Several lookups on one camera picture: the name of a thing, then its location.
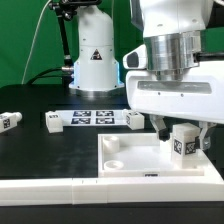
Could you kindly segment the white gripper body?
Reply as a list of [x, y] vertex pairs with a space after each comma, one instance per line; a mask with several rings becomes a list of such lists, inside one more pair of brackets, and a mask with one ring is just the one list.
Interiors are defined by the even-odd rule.
[[224, 61], [201, 62], [182, 81], [159, 81], [145, 70], [129, 71], [130, 108], [146, 114], [224, 124]]

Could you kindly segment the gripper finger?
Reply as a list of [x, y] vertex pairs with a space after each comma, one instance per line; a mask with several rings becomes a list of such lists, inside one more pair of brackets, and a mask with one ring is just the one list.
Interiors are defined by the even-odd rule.
[[169, 139], [169, 131], [165, 125], [163, 120], [163, 116], [159, 115], [150, 115], [150, 122], [154, 127], [157, 137], [159, 140], [168, 140]]
[[207, 150], [211, 147], [211, 135], [216, 127], [216, 123], [200, 121], [199, 127], [201, 129], [199, 135], [200, 148]]

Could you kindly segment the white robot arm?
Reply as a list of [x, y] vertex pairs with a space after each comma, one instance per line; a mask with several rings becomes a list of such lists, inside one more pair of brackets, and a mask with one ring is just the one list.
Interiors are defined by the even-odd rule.
[[[201, 32], [220, 0], [130, 0], [132, 23], [143, 32], [143, 44], [123, 57], [128, 104], [150, 115], [158, 136], [169, 139], [165, 117], [196, 120], [196, 143], [210, 147], [210, 135], [224, 124], [224, 61], [221, 53], [202, 50]], [[80, 53], [70, 85], [81, 93], [110, 91], [118, 81], [113, 32], [102, 12], [82, 7]]]

